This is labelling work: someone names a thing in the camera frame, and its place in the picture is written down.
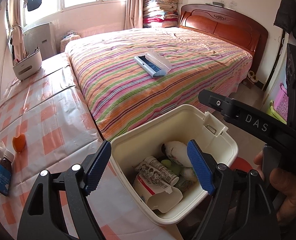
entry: blue gripper pad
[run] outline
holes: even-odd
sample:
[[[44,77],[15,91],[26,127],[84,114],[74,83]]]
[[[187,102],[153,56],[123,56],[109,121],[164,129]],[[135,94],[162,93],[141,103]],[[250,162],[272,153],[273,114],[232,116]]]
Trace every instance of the blue gripper pad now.
[[[195,144],[190,141],[187,154],[202,188],[212,195],[215,192],[213,174]]]
[[[157,67],[154,63],[150,62],[146,59],[146,56],[140,56],[139,57],[143,62],[145,62],[153,71],[156,73],[161,70],[161,68]]]
[[[92,191],[96,190],[98,183],[101,179],[101,176],[104,173],[104,170],[107,166],[111,155],[111,144],[106,141],[104,146],[101,148],[98,153],[93,165],[85,174],[86,185],[84,187],[85,192],[89,195]]]

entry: striped bedspread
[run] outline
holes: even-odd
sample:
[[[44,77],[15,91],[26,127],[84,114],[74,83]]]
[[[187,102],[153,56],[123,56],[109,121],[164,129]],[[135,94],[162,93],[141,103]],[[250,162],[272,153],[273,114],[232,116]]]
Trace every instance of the striped bedspread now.
[[[134,56],[147,48],[172,64],[165,77],[152,78]],[[70,42],[66,52],[96,124],[112,140],[182,104],[202,111],[198,93],[228,96],[246,77],[248,52],[182,28],[133,29]]]

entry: black jacket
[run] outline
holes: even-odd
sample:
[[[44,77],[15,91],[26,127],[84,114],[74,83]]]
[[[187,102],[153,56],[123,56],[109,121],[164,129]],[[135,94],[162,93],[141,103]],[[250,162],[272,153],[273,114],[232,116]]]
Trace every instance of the black jacket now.
[[[296,39],[296,2],[294,0],[281,0],[274,25],[289,34],[292,32]]]

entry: brown medicine bottle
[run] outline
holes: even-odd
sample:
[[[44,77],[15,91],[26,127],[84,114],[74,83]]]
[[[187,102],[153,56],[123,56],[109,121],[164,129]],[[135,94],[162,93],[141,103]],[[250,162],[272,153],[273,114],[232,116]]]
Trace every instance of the brown medicine bottle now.
[[[12,178],[12,162],[14,155],[5,150],[4,158],[0,161],[0,193],[8,196],[10,181]]]

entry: slippers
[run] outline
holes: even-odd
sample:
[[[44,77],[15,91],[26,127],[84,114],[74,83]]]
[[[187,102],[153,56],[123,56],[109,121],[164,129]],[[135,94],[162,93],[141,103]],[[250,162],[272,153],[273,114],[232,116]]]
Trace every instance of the slippers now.
[[[253,83],[257,83],[257,82],[258,82],[258,79],[257,79],[257,76],[256,76],[256,75],[253,75],[253,77],[251,77],[250,80],[251,80]]]
[[[253,82],[253,83],[257,83],[258,82],[258,79],[257,79],[257,76],[254,74],[253,71],[249,71],[248,74],[247,74],[248,78]]]
[[[252,77],[254,77],[254,72],[250,70],[248,72],[248,78],[252,78]]]

